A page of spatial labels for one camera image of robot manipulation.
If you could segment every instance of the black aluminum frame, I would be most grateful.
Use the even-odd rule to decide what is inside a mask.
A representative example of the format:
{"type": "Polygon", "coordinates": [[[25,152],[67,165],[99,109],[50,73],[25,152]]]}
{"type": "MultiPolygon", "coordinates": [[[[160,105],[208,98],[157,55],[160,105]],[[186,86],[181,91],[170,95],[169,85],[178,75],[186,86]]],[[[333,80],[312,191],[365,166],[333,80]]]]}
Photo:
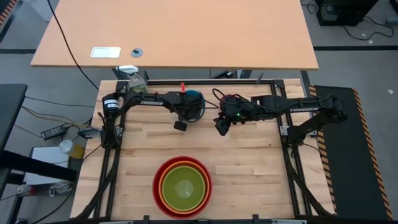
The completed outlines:
{"type": "MultiPolygon", "coordinates": [[[[179,84],[181,84],[181,82],[184,82],[184,84],[186,84],[186,85],[257,85],[257,84],[269,85],[271,88],[271,93],[273,95],[277,94],[277,88],[279,88],[280,94],[282,95],[282,97],[285,97],[285,98],[287,97],[283,80],[240,80],[240,79],[235,79],[235,80],[229,80],[229,79],[226,79],[226,80],[148,80],[147,84],[148,85],[179,85],[179,84]]],[[[287,118],[287,124],[293,125],[293,121],[292,121],[292,117],[291,117],[290,113],[286,113],[285,116],[287,118]]],[[[120,119],[120,126],[123,126],[124,122],[125,122],[125,116],[123,116],[120,119]]],[[[278,125],[278,128],[279,128],[279,126],[283,125],[281,117],[277,118],[277,125],[278,125]]],[[[290,159],[289,150],[284,144],[285,136],[282,136],[280,131],[279,131],[279,134],[281,136],[280,140],[282,143],[285,168],[287,171],[287,163],[290,159]]],[[[101,175],[99,178],[98,188],[100,188],[101,184],[104,182],[104,179],[106,177],[107,170],[108,170],[109,157],[110,157],[110,150],[105,150],[104,157],[103,157],[103,163],[101,166],[101,175]]],[[[120,150],[116,150],[115,155],[114,155],[114,162],[118,163],[119,158],[120,158],[120,150]]],[[[296,165],[295,169],[297,171],[297,175],[299,176],[300,180],[305,184],[305,177],[304,177],[302,163],[300,160],[300,155],[299,155],[298,150],[296,150],[295,165],[296,165]]],[[[117,175],[114,176],[114,178],[112,179],[110,186],[109,186],[108,203],[106,205],[105,217],[100,217],[100,210],[101,210],[101,204],[102,204],[102,199],[103,199],[103,195],[102,195],[100,197],[100,199],[98,200],[96,207],[94,209],[93,218],[95,218],[95,219],[103,218],[104,220],[108,220],[108,221],[111,219],[116,178],[117,178],[117,175]]],[[[290,197],[292,199],[294,215],[295,215],[295,217],[298,217],[301,214],[300,214],[299,202],[297,199],[297,193],[296,193],[296,189],[295,189],[294,180],[293,180],[293,178],[291,178],[291,176],[289,176],[289,174],[287,174],[287,178],[288,178],[288,182],[289,182],[290,197]]],[[[308,201],[308,198],[304,194],[303,194],[303,199],[304,199],[305,214],[311,216],[312,215],[311,205],[308,201]]],[[[143,220],[134,220],[134,223],[141,223],[141,222],[148,223],[149,216],[146,216],[146,217],[147,218],[145,218],[145,219],[147,219],[147,222],[145,221],[145,219],[143,219],[143,220]]],[[[252,220],[207,220],[207,222],[211,221],[212,223],[231,223],[231,222],[233,222],[233,223],[253,223],[254,220],[256,220],[255,223],[270,223],[271,222],[271,219],[260,220],[258,218],[258,215],[256,215],[256,214],[253,215],[252,220]]],[[[82,220],[74,220],[74,222],[76,222],[76,223],[79,223],[80,221],[82,221],[82,220]]],[[[88,220],[83,220],[83,221],[88,223],[88,222],[94,221],[94,220],[88,219],[88,220]]],[[[151,220],[150,222],[151,223],[176,223],[176,220],[171,220],[171,221],[170,220],[151,220]]],[[[196,222],[197,222],[197,220],[180,220],[180,221],[178,221],[178,223],[196,223],[196,222]]]]}

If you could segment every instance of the green bowl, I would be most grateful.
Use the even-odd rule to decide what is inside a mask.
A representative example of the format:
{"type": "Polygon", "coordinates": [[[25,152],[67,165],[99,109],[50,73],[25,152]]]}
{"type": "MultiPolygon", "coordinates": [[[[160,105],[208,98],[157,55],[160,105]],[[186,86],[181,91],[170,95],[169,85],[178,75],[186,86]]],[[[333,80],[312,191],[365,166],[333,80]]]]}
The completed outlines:
{"type": "Polygon", "coordinates": [[[180,212],[196,208],[205,192],[205,180],[199,171],[190,166],[172,169],[162,184],[162,194],[167,205],[180,212]]]}

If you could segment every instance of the white label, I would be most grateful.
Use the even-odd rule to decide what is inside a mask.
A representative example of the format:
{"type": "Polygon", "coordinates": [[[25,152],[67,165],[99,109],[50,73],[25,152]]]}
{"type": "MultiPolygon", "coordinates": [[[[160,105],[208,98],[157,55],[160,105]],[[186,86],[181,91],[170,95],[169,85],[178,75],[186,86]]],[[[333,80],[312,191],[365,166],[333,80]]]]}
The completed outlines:
{"type": "Polygon", "coordinates": [[[91,58],[118,58],[120,47],[93,47],[91,58]]]}
{"type": "Polygon", "coordinates": [[[108,108],[112,108],[112,107],[116,107],[116,108],[119,108],[119,106],[117,105],[117,104],[114,104],[114,103],[110,103],[110,104],[108,104],[108,105],[106,105],[108,108]]]}
{"type": "Polygon", "coordinates": [[[302,109],[290,109],[290,112],[307,112],[307,111],[317,111],[319,108],[302,108],[302,109]]]}
{"type": "Polygon", "coordinates": [[[116,103],[116,104],[118,104],[119,102],[117,100],[105,100],[104,101],[104,104],[107,105],[108,103],[116,103]]]}
{"type": "Polygon", "coordinates": [[[141,105],[156,105],[156,106],[162,106],[163,102],[152,102],[152,101],[142,101],[141,105]]]}

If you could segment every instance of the wooden table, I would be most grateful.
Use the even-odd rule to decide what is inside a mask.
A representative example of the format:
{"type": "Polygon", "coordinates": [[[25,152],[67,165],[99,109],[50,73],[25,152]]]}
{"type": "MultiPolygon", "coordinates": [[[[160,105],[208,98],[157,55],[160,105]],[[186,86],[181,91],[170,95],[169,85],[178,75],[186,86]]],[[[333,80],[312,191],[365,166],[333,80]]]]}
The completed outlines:
{"type": "MultiPolygon", "coordinates": [[[[55,13],[83,67],[318,68],[297,0],[61,0],[55,13]],[[91,58],[93,47],[122,50],[91,58]]],[[[76,66],[54,19],[31,65],[76,66]]]]}
{"type": "MultiPolygon", "coordinates": [[[[303,97],[299,79],[285,80],[287,97],[303,97]]],[[[93,117],[93,126],[100,127],[101,99],[114,92],[116,81],[102,81],[93,117]]],[[[211,93],[214,85],[186,85],[200,90],[204,97],[218,103],[211,93]]],[[[239,93],[243,97],[271,94],[269,85],[217,85],[224,93],[239,93]]],[[[149,91],[165,93],[179,91],[179,86],[149,86],[149,91]]],[[[191,156],[207,166],[213,179],[213,195],[208,206],[195,218],[248,219],[252,214],[260,218],[293,218],[293,210],[284,166],[280,136],[275,119],[246,123],[231,127],[220,136],[213,118],[218,110],[207,110],[197,123],[189,124],[186,132],[173,128],[176,115],[163,107],[136,106],[126,117],[118,179],[113,203],[113,220],[170,219],[155,205],[152,179],[159,166],[175,156],[191,156]]],[[[295,124],[309,119],[308,113],[292,115],[295,124]]],[[[315,139],[305,142],[317,146],[315,139]]],[[[100,139],[87,142],[86,154],[100,144],[100,139]]],[[[319,152],[300,147],[300,155],[307,186],[317,200],[334,212],[319,152]]],[[[78,215],[98,188],[103,149],[88,157],[80,171],[73,202],[72,215],[78,215]]],[[[303,200],[298,194],[300,210],[303,200]]],[[[105,193],[102,212],[106,203],[105,193]]]]}

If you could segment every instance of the orange and black hazard stripe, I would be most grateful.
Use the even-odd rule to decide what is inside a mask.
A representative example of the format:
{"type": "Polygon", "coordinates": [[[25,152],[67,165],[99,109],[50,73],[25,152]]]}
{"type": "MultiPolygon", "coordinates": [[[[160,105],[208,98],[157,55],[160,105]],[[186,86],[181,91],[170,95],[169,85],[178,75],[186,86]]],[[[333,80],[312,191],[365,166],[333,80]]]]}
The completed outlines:
{"type": "MultiPolygon", "coordinates": [[[[310,88],[310,95],[312,97],[317,97],[317,93],[316,93],[315,87],[313,85],[310,85],[309,88],[310,88]]],[[[326,151],[325,138],[323,137],[323,131],[322,130],[318,131],[317,141],[318,141],[318,148],[319,148],[320,155],[321,155],[323,171],[325,173],[326,182],[328,183],[328,187],[329,187],[329,193],[330,193],[331,202],[333,204],[333,208],[335,209],[335,213],[337,213],[335,195],[334,195],[334,192],[333,192],[333,182],[331,181],[331,175],[330,175],[328,153],[326,151]]]]}
{"type": "Polygon", "coordinates": [[[383,201],[384,201],[384,206],[386,208],[387,216],[392,220],[392,213],[391,213],[390,204],[388,202],[386,190],[384,188],[384,184],[383,184],[383,181],[381,179],[381,173],[380,173],[380,170],[379,170],[379,165],[377,164],[376,155],[375,155],[374,150],[373,150],[371,136],[369,134],[368,125],[366,124],[365,115],[363,114],[363,111],[362,111],[361,101],[359,100],[358,92],[355,89],[353,89],[353,91],[354,91],[354,95],[355,95],[356,104],[358,105],[358,112],[359,112],[359,116],[361,117],[363,131],[365,133],[366,140],[368,142],[368,148],[369,148],[369,152],[371,154],[371,159],[372,159],[372,162],[373,162],[374,172],[376,173],[377,181],[379,183],[381,197],[383,198],[383,201]]]}
{"type": "Polygon", "coordinates": [[[12,9],[17,5],[18,0],[11,0],[8,6],[4,9],[4,11],[0,15],[0,26],[5,23],[7,17],[10,16],[12,9]]]}

